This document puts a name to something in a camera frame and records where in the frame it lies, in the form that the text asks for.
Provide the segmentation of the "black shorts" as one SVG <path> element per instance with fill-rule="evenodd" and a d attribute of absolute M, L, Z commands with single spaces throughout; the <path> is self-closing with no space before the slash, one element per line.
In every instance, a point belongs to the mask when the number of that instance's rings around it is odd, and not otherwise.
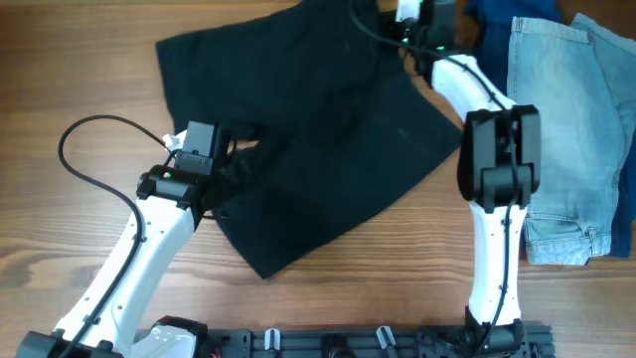
<path fill-rule="evenodd" d="M 156 46 L 177 131 L 258 126 L 257 182 L 211 211 L 261 277 L 378 215 L 460 143 L 380 21 L 373 1 L 303 1 Z"/>

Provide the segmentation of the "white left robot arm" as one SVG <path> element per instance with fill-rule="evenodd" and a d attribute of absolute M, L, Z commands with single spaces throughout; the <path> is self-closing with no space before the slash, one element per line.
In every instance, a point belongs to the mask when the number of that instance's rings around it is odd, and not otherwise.
<path fill-rule="evenodd" d="M 92 284 L 49 333 L 30 331 L 19 357 L 208 357 L 207 325 L 173 316 L 138 331 L 169 263 L 193 237 L 203 196 L 234 144 L 218 124 L 190 122 L 163 165 L 142 174 L 126 229 Z"/>

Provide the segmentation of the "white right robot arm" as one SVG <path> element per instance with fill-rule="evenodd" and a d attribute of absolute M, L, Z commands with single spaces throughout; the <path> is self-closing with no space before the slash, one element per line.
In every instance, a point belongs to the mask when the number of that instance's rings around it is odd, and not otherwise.
<path fill-rule="evenodd" d="M 475 234 L 474 280 L 466 308 L 465 345 L 477 356 L 521 348 L 518 301 L 520 239 L 541 182 L 541 119 L 532 105 L 503 95 L 474 57 L 431 41 L 431 11 L 399 7 L 383 38 L 409 51 L 416 72 L 463 121 L 457 182 Z"/>

